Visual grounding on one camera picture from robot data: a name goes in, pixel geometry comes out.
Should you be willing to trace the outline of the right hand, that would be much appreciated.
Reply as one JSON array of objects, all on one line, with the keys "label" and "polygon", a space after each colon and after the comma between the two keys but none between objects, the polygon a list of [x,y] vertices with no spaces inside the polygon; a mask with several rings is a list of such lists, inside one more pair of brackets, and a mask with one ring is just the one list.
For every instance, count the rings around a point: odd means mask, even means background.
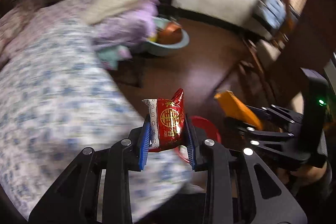
[{"label": "right hand", "polygon": [[302,165],[298,170],[288,171],[282,168],[276,170],[276,175],[283,184],[288,184],[290,176],[296,177],[300,185],[309,185],[320,180],[327,170],[327,162],[322,168]]}]

